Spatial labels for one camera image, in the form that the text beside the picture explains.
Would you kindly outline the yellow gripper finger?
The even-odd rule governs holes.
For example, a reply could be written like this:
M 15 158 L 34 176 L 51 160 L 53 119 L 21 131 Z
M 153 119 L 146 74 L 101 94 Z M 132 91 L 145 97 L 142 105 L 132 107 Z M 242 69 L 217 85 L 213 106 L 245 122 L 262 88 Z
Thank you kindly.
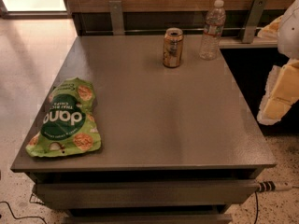
M 280 24 L 281 20 L 282 20 L 282 16 L 275 18 L 268 25 L 266 25 L 264 28 L 262 28 L 258 32 L 257 36 L 260 38 L 277 38 L 279 24 Z
M 274 125 L 299 100 L 299 61 L 289 59 L 282 67 L 274 65 L 264 89 L 257 120 L 262 125 Z

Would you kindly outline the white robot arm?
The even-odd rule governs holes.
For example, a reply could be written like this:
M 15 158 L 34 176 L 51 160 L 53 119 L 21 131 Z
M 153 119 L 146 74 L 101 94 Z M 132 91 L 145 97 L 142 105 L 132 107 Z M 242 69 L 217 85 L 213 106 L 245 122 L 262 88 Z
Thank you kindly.
M 299 100 L 299 0 L 295 0 L 282 16 L 266 25 L 258 37 L 276 39 L 278 52 L 289 59 L 282 67 L 272 67 L 259 106 L 258 122 L 274 125 Z

